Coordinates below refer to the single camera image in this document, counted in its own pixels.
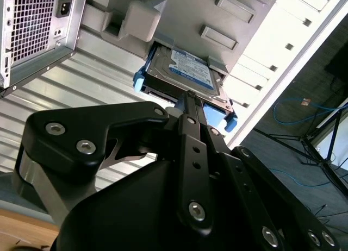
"metal frame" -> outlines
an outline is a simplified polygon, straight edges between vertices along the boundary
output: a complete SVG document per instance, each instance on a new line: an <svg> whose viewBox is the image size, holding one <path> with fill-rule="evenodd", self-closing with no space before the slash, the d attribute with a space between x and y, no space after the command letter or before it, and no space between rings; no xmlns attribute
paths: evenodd
<svg viewBox="0 0 348 251"><path fill-rule="evenodd" d="M293 152L296 152L297 154L304 156L306 159L314 161L315 164L309 164L305 162L301 162L301 164L304 165L310 165L310 166L317 166L322 169L322 171L325 173L329 181L335 186L338 193L342 196L342 198L348 203L348 187L347 185L340 179L340 177L336 174L335 170L331 168L331 156L332 156L332 150L333 146L336 140L336 135L341 119L342 112L345 109L340 109L336 112L336 114L324 125L322 125L319 129L314 130L311 134L306 134L304 136L292 136L292 135L281 135L281 134L267 134L263 131L254 128L253 130L257 133L267 137L268 139L271 139L283 147L288 148L289 150L292 150ZM334 122L334 128L333 128L333 134L331 137L330 147L327 153L327 157L324 159L319 152L315 149L315 147L312 145L312 140L315 138L315 136L319 133L321 133L328 125L330 125L332 122ZM287 143L281 141L281 140L293 140L293 141L299 141L302 143L304 147L304 152L294 148L291 145L288 145Z"/></svg>

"hard disk drive label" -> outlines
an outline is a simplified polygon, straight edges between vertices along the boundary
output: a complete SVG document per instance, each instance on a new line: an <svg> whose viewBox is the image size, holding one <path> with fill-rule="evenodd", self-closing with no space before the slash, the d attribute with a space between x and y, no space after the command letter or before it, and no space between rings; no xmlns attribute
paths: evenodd
<svg viewBox="0 0 348 251"><path fill-rule="evenodd" d="M169 70L173 73L194 81L210 90L213 90L213 82L210 76L207 63L184 51L172 51L171 59L174 65L169 65Z"/></svg>

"power supply fan grill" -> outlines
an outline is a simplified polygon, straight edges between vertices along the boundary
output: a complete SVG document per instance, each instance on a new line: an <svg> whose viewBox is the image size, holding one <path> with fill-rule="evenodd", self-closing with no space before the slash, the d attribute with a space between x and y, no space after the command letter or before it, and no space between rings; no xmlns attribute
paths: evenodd
<svg viewBox="0 0 348 251"><path fill-rule="evenodd" d="M11 36L13 62L25 61L45 51L53 7L54 0L15 0Z"/></svg>

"hard drive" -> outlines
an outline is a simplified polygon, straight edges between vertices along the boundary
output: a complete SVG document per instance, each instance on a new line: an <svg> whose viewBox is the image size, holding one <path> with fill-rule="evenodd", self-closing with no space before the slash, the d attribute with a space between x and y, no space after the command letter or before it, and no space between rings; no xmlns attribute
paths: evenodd
<svg viewBox="0 0 348 251"><path fill-rule="evenodd" d="M183 91L189 90L217 108L232 111L219 73L186 51L158 46L146 70L142 91L175 102Z"/></svg>

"screw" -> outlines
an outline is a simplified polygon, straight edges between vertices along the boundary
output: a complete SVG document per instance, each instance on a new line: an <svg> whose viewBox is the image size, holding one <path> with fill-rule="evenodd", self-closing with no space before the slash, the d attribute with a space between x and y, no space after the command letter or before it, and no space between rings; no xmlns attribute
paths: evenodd
<svg viewBox="0 0 348 251"><path fill-rule="evenodd" d="M318 247L320 247L320 241L312 231L308 231L308 236Z"/></svg>
<svg viewBox="0 0 348 251"><path fill-rule="evenodd" d="M90 155L96 151L96 146L94 143L88 140L81 140L77 142L76 148L79 152L87 155Z"/></svg>
<svg viewBox="0 0 348 251"><path fill-rule="evenodd" d="M160 109L155 109L154 112L158 115L163 115L163 112Z"/></svg>
<svg viewBox="0 0 348 251"><path fill-rule="evenodd" d="M187 120L189 123L195 124L196 121L194 119L192 119L191 117L187 117Z"/></svg>
<svg viewBox="0 0 348 251"><path fill-rule="evenodd" d="M46 125L46 131L49 134L58 136L58 135L62 135L65 132L65 128L60 123L51 122L48 125Z"/></svg>
<svg viewBox="0 0 348 251"><path fill-rule="evenodd" d="M244 156L246 156L248 158L250 157L250 154L246 149L241 149L241 152L243 153Z"/></svg>
<svg viewBox="0 0 348 251"><path fill-rule="evenodd" d="M267 227L262 227L262 235L265 240L273 247L278 246L278 239L276 235Z"/></svg>
<svg viewBox="0 0 348 251"><path fill-rule="evenodd" d="M197 221L203 221L206 217L203 207L197 202L191 202L189 204L189 211L191 216Z"/></svg>
<svg viewBox="0 0 348 251"><path fill-rule="evenodd" d="M216 129L214 129L214 128L211 128L210 130L211 130L212 133L213 133L214 135L216 135L216 136L218 136L218 135L220 134L219 131L216 130Z"/></svg>
<svg viewBox="0 0 348 251"><path fill-rule="evenodd" d="M335 246L335 241L333 241L332 237L330 237L330 235L327 232L322 231L321 234L326 240L326 242L329 243L330 246L333 246L333 247Z"/></svg>

